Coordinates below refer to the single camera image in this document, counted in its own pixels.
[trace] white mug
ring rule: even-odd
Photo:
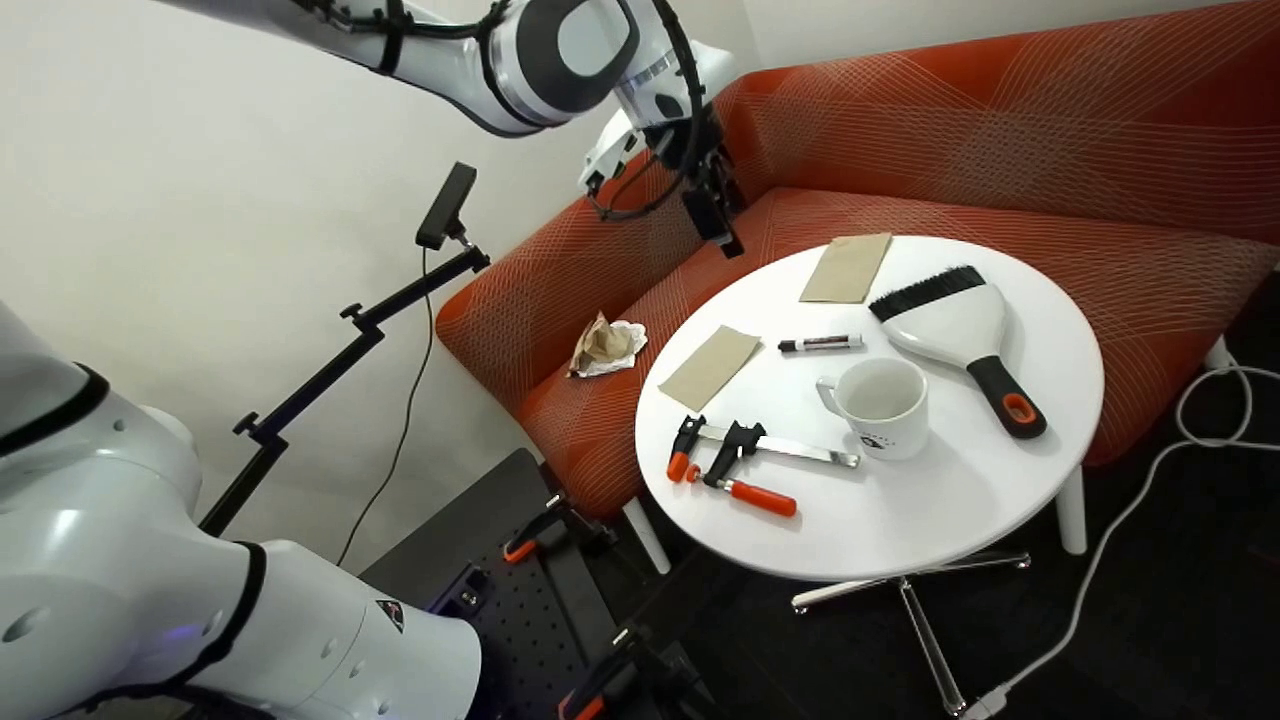
[[[863,454],[908,459],[930,442],[930,381],[899,354],[856,359],[818,394],[847,418]]]

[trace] wall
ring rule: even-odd
[[[1189,0],[686,0],[747,65],[1159,12]],[[437,0],[471,15],[483,0]],[[576,194],[606,113],[495,138],[448,104],[312,48],[145,0],[0,2],[0,301],[72,359],[193,425],[204,505],[253,452],[228,427],[277,408],[420,267],[412,227],[453,158],[475,163],[471,239],[511,248]],[[233,534],[335,551],[382,482],[427,313],[404,313],[291,430]],[[525,436],[433,354],[404,467],[353,568]]]

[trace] white cable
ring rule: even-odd
[[[1082,629],[1082,612],[1084,612],[1091,577],[1097,577],[1097,568],[1100,568],[1111,534],[1120,530],[1120,523],[1147,499],[1147,492],[1153,492],[1153,482],[1156,482],[1156,473],[1159,473],[1159,463],[1163,463],[1168,454],[1178,454],[1178,452],[1184,452],[1184,449],[1280,452],[1280,442],[1244,438],[1244,430],[1248,430],[1248,425],[1252,425],[1252,381],[1248,381],[1248,375],[1280,381],[1280,371],[1252,367],[1252,364],[1236,364],[1236,359],[1231,359],[1231,371],[1239,375],[1239,388],[1244,388],[1244,413],[1239,413],[1236,430],[1231,430],[1231,436],[1196,436],[1196,430],[1189,427],[1184,408],[1189,408],[1189,400],[1196,394],[1196,388],[1202,388],[1204,381],[1223,375],[1223,371],[1202,371],[1202,375],[1179,390],[1178,413],[1173,413],[1179,438],[1173,438],[1168,449],[1156,452],[1156,459],[1153,459],[1153,467],[1147,467],[1147,476],[1146,476],[1146,488],[1123,505],[1123,510],[1120,510],[1120,514],[1107,523],[1107,530],[1100,534],[1100,542],[1097,542],[1097,551],[1091,551],[1091,560],[1089,560],[1089,570],[1084,570],[1084,580],[1082,580],[1082,586],[1077,586],[1072,621],[1068,621],[1064,637],[1059,637],[1046,657],[1037,657],[1032,664],[1026,664],[1018,675],[1009,675],[1003,684],[998,684],[998,686],[989,686],[982,701],[973,701],[959,720],[1000,717],[1000,712],[1009,707],[1009,693],[1013,693],[1018,684],[1026,684],[1027,675],[1037,675],[1046,664],[1052,664],[1052,660],[1077,639],[1077,629]]]

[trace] pen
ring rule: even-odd
[[[782,338],[775,343],[786,354],[797,354],[797,352],[847,352],[847,348],[863,348],[859,334],[799,334],[799,338]]]

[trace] red couch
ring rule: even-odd
[[[1267,0],[753,73],[718,99],[743,256],[702,242],[680,205],[602,222],[576,201],[461,288],[437,331],[574,505],[613,514],[641,492],[641,381],[702,301],[847,231],[959,235],[1082,301],[1107,367],[1100,467],[1280,260],[1276,76]],[[597,313],[649,326],[636,371],[564,371]]]

